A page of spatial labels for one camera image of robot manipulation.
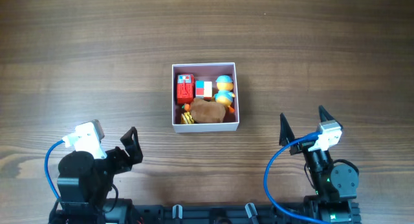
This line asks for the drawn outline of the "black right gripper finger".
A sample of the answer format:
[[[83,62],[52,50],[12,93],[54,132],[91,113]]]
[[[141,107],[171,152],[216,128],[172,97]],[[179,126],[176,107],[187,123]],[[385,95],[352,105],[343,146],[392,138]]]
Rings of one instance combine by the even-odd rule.
[[[336,120],[322,105],[318,107],[320,122]]]
[[[286,146],[292,141],[294,141],[296,138],[294,136],[294,133],[285,115],[281,113],[279,117],[280,117],[280,127],[281,127],[280,134],[279,134],[279,145]]]

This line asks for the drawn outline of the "orange duck toy blue hat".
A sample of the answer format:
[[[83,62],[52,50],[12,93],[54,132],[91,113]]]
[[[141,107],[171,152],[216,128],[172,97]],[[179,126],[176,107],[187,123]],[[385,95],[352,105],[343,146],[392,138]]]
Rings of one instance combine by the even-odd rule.
[[[232,92],[234,89],[232,78],[228,75],[221,75],[216,79],[216,86],[218,92],[214,95],[214,100],[222,104],[230,113],[235,113],[235,109],[232,107],[235,98],[235,94]]]

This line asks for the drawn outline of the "yellow round fan toy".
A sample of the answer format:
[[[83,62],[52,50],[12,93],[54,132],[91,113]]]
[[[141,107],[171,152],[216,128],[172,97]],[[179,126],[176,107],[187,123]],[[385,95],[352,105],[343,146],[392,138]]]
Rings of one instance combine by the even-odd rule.
[[[195,121],[189,111],[181,115],[181,124],[194,124]]]

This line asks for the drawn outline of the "brown plush capybara toy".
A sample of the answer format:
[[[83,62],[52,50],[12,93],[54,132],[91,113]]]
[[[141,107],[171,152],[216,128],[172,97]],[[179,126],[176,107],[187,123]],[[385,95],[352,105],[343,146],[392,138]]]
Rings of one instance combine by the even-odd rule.
[[[189,111],[195,121],[194,124],[222,123],[226,115],[226,108],[217,102],[209,102],[195,98],[192,103],[183,105],[184,113]]]

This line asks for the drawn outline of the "multicoloured puzzle cube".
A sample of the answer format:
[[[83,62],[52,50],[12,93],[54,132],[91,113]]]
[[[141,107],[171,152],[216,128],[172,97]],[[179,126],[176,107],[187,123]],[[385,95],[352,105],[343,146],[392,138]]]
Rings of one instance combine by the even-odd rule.
[[[211,81],[197,80],[195,82],[195,97],[204,100],[211,100],[213,96],[213,87]]]

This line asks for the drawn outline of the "red toy truck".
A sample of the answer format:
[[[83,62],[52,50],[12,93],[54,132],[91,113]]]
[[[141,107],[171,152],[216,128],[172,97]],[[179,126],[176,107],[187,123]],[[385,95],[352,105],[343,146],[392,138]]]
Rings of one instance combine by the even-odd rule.
[[[177,77],[177,103],[189,104],[194,99],[195,80],[192,74],[179,74]]]

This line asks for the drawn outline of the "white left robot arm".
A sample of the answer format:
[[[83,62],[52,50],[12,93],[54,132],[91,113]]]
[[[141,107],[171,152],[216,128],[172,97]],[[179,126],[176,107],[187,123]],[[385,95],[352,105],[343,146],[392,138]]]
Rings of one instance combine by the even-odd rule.
[[[49,214],[49,223],[143,223],[131,199],[119,197],[114,176],[142,162],[136,128],[120,138],[118,146],[95,159],[86,151],[73,151],[58,165],[60,196]]]

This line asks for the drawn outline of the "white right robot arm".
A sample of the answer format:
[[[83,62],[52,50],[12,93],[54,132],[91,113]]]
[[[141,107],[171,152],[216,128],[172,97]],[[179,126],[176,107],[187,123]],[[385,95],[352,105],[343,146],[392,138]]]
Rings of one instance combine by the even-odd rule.
[[[305,196],[303,206],[296,212],[328,223],[361,223],[357,197],[359,170],[345,159],[332,159],[329,148],[338,144],[343,126],[326,111],[318,107],[321,133],[315,140],[303,140],[290,147],[291,155],[305,158],[305,174],[315,190],[314,196]]]

